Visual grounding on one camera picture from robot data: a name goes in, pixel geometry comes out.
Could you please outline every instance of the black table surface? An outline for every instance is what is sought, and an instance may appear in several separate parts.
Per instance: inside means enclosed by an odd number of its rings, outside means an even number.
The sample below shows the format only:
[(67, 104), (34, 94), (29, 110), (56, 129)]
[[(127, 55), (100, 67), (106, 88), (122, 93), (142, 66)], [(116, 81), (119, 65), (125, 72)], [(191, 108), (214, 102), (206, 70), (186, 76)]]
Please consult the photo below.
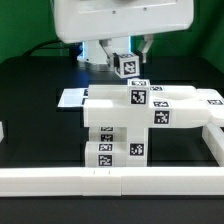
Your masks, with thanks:
[[(151, 84), (214, 88), (224, 75), (202, 58), (158, 57), (142, 66)], [(63, 89), (125, 84), (109, 72), (78, 68), (68, 57), (16, 57), (0, 65), (0, 167), (84, 166), (88, 128), (82, 108), (58, 109)], [(217, 166), (201, 128), (150, 129), (148, 166)], [(2, 223), (223, 223), (214, 196), (1, 198)]]

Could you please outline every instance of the white block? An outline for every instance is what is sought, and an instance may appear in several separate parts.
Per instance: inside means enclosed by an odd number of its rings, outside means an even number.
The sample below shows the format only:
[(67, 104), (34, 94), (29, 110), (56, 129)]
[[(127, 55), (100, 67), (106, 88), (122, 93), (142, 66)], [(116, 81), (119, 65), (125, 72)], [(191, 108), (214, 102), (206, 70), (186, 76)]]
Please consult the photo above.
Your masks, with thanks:
[(84, 196), (120, 196), (120, 169), (84, 168), (82, 184)]
[(127, 128), (127, 141), (148, 141), (148, 128)]
[(118, 55), (119, 67), (115, 68), (115, 73), (120, 78), (130, 78), (139, 76), (139, 57), (133, 53)]
[(211, 118), (207, 105), (197, 99), (158, 100), (151, 97), (150, 108), (154, 111), (152, 127), (194, 128), (206, 125)]
[(3, 126), (2, 122), (0, 122), (0, 142), (2, 141), (3, 138), (4, 138)]
[(185, 100), (198, 98), (197, 90), (193, 86), (151, 85), (150, 94), (153, 97), (170, 100)]
[(127, 87), (129, 106), (148, 107), (150, 98), (150, 82), (147, 79), (129, 79)]
[(206, 125), (206, 126), (203, 126), (203, 129), (202, 129), (202, 138), (204, 139), (206, 144), (208, 144), (208, 136), (209, 136), (209, 132), (208, 132), (208, 127)]
[(211, 111), (211, 123), (224, 126), (224, 100), (222, 96), (213, 89), (198, 89), (198, 94), (207, 104)]
[(215, 157), (219, 166), (224, 166), (224, 133), (222, 129), (216, 125), (208, 124), (203, 128), (202, 135), (208, 148)]
[(82, 107), (87, 98), (88, 89), (86, 88), (65, 89), (62, 93), (58, 107)]
[(89, 85), (89, 99), (125, 100), (126, 97), (126, 85)]
[(148, 142), (127, 142), (127, 167), (146, 167), (148, 157)]
[(223, 195), (222, 168), (121, 168), (122, 195)]
[[(150, 86), (150, 95), (153, 97), (184, 100), (199, 98), (198, 92), (193, 86)], [(90, 85), (90, 99), (126, 99), (126, 85)]]
[(125, 106), (122, 100), (86, 100), (84, 105), (85, 127), (132, 128), (194, 128), (209, 123), (211, 113), (199, 100), (170, 100), (169, 108), (155, 107), (153, 97), (149, 107)]
[(86, 167), (126, 166), (126, 143), (87, 142), (85, 148)]
[(152, 114), (147, 107), (127, 106), (123, 100), (86, 100), (85, 127), (150, 127)]
[(112, 142), (125, 142), (126, 141), (126, 128), (89, 128), (89, 141), (112, 141)]
[(1, 197), (82, 194), (82, 168), (0, 169)]

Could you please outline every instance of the black cable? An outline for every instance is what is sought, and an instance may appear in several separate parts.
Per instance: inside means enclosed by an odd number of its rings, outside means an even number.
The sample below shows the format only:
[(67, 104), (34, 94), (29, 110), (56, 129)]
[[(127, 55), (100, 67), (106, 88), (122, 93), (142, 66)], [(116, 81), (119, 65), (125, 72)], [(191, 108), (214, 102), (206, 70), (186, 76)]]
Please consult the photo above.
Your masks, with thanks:
[(46, 45), (50, 45), (50, 44), (57, 44), (57, 43), (62, 43), (61, 40), (50, 40), (50, 41), (46, 41), (46, 42), (43, 42), (43, 43), (40, 43), (38, 45), (36, 45), (35, 47), (33, 47), (32, 49), (26, 51), (24, 54), (23, 54), (23, 57), (29, 57), (31, 56), (31, 54), (36, 51), (36, 50), (39, 50), (39, 49), (43, 49), (42, 47), (46, 46)]

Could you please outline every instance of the tower of blocks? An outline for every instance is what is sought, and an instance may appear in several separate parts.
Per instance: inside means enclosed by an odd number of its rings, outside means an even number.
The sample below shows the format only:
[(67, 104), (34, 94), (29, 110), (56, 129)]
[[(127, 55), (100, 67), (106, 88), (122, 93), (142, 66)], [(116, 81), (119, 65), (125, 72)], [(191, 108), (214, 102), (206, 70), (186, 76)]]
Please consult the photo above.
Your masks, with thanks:
[(86, 167), (147, 166), (148, 128), (204, 126), (206, 139), (207, 125), (224, 126), (224, 100), (212, 89), (150, 86), (149, 80), (129, 79), (127, 85), (90, 85), (88, 97)]

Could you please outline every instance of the small cube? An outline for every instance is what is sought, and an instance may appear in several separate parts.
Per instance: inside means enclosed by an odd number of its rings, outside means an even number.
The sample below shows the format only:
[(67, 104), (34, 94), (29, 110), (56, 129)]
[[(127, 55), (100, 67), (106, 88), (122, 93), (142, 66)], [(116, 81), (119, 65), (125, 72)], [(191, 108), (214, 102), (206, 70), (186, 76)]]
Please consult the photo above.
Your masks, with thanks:
[(130, 78), (139, 76), (139, 57), (133, 53), (118, 55), (119, 67), (115, 73), (120, 78)]
[(129, 79), (128, 80), (128, 105), (130, 106), (148, 106), (150, 95), (150, 82), (147, 79)]

